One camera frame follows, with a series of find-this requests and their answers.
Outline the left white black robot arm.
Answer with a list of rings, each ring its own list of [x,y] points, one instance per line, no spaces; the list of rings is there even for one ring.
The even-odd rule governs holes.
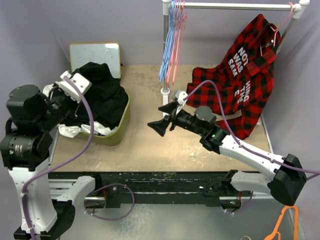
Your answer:
[[[51,130],[79,103],[85,103],[82,88],[67,86],[49,99],[35,85],[11,91],[6,103],[10,118],[0,143],[4,166],[15,184],[21,209],[16,240],[58,240],[72,226],[76,207],[85,197],[103,191],[101,181],[82,175],[58,198],[52,198],[49,180]]]

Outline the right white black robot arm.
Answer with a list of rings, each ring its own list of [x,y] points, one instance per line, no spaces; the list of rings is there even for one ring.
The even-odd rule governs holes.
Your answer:
[[[173,131],[175,127],[180,127],[199,135],[199,142],[206,150],[231,157],[256,170],[255,173],[229,171],[222,183],[226,195],[251,191],[270,194],[286,206],[296,203],[307,177],[295,155],[281,156],[267,152],[233,137],[216,124],[216,115],[207,106],[197,107],[194,114],[190,114],[178,103],[170,102],[159,107],[159,110],[167,114],[163,119],[147,125],[160,136],[163,137],[166,130]]]

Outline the red black plaid shirt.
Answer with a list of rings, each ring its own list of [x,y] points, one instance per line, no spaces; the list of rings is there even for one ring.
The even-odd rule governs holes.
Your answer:
[[[244,140],[254,130],[274,87],[274,63],[278,45],[263,46],[274,38],[277,27],[258,14],[237,36],[222,62],[214,68],[196,67],[186,92],[187,105],[208,106],[217,115],[241,115],[217,121]]]

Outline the white cloth in basket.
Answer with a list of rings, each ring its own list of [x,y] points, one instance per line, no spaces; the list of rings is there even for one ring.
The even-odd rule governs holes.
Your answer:
[[[81,124],[78,125],[71,125],[67,126],[65,124],[58,124],[58,131],[59,133],[67,138],[74,138],[75,136],[79,135],[80,133],[90,134],[91,127],[89,124]],[[114,128],[106,127],[99,123],[98,121],[94,121],[94,135],[96,136],[109,136],[113,134],[118,129],[117,126]]]

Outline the olive green laundry basket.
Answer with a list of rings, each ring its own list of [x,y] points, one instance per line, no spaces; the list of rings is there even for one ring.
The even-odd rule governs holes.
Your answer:
[[[120,88],[107,99],[90,90],[84,97],[94,120],[92,142],[105,146],[118,145],[124,137],[131,117],[130,95],[124,88]]]

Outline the small whiteboard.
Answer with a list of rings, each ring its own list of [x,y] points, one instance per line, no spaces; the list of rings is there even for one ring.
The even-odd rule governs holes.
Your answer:
[[[116,42],[78,42],[69,45],[69,60],[72,71],[93,62],[107,64],[111,75],[122,77],[120,45]]]

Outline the white metal clothes rack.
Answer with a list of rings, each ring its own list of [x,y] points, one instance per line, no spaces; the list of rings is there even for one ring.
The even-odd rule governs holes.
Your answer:
[[[163,102],[168,103],[169,84],[176,78],[180,44],[187,8],[289,11],[287,20],[301,17],[309,1],[296,4],[186,3],[163,1],[164,50],[159,72]],[[186,90],[186,103],[208,106],[217,114],[241,113],[241,119],[256,122],[274,85],[274,62],[284,35],[280,28],[258,14],[236,37],[222,62],[214,68],[197,67]]]

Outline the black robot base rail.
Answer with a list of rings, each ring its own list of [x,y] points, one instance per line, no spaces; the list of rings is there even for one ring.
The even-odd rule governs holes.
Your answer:
[[[82,176],[93,177],[97,193],[85,200],[119,208],[122,204],[205,205],[237,209],[249,191],[236,191],[224,182],[226,171],[101,171],[52,172],[53,191],[61,193]]]

